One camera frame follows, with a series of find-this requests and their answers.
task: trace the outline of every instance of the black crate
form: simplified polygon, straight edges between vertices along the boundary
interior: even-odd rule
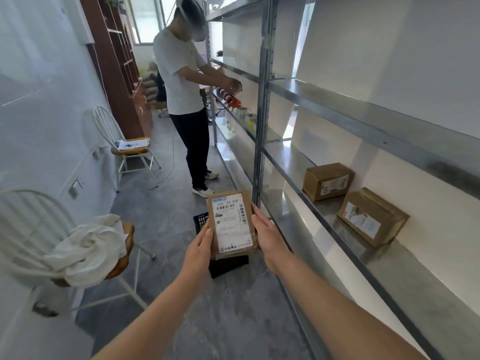
[[[193,217],[195,223],[195,229],[197,234],[202,227],[207,223],[208,212],[198,214]],[[208,265],[208,271],[212,279],[219,277],[222,274],[228,273],[233,269],[240,268],[241,266],[248,264],[248,255],[234,256],[232,258],[210,260]]]

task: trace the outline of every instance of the cardboard box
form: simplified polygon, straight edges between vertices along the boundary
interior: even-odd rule
[[[313,166],[305,171],[303,192],[314,200],[341,196],[350,188],[355,173],[341,163]]]
[[[337,215],[374,247],[392,241],[410,217],[365,187],[347,193]]]
[[[242,255],[259,247],[250,196],[248,190],[208,196],[208,217],[213,230],[212,259]]]

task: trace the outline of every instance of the white sneaker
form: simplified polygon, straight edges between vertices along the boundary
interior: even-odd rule
[[[212,172],[212,171],[210,171],[210,170],[207,170],[207,172],[205,173],[205,178],[208,179],[208,180],[214,180],[214,179],[216,179],[218,176],[219,176],[218,173]]]
[[[195,188],[192,188],[191,191],[195,194],[198,194],[199,196],[203,197],[203,198],[207,198],[208,196],[211,196],[212,194],[214,194],[215,192],[213,192],[212,189],[210,188],[207,188],[207,189],[195,189]]]

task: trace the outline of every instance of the wooden chair seat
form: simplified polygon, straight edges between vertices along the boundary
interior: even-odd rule
[[[125,141],[126,142],[133,142],[135,140],[143,140],[143,139],[148,139],[148,138],[128,138]],[[133,156],[133,155],[136,155],[136,154],[146,154],[146,153],[148,153],[148,147],[145,146],[145,147],[142,147],[142,148],[126,149],[126,150],[118,150],[118,149],[115,149],[115,148],[112,147],[112,148],[110,148],[110,151],[115,156],[120,156],[120,157]]]
[[[122,274],[125,269],[127,269],[127,266],[130,261],[130,254],[132,253],[132,249],[134,248],[134,232],[135,232],[135,226],[129,222],[122,222],[123,225],[123,232],[125,234],[128,234],[127,238],[125,239],[125,247],[127,248],[127,254],[125,256],[122,256],[118,261],[117,265],[111,270],[110,273],[105,277],[104,280],[112,279],[120,274]],[[52,279],[52,282],[62,288],[69,287],[70,284],[63,279],[63,278],[57,278],[57,279]]]

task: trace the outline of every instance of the label sticker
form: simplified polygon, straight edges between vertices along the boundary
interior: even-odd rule
[[[380,229],[381,223],[367,215],[366,213],[357,214],[357,207],[352,205],[350,202],[346,203],[345,211],[343,212],[343,217],[348,221],[353,223],[357,228],[362,230],[365,234],[370,236],[372,239],[375,239],[375,235]]]
[[[325,194],[335,192],[338,190],[342,190],[347,186],[347,183],[349,182],[349,176],[344,175],[339,178],[335,178],[332,180],[328,180],[326,182],[321,183],[321,191],[320,195],[323,196]]]
[[[214,198],[212,207],[220,253],[254,245],[241,193]]]

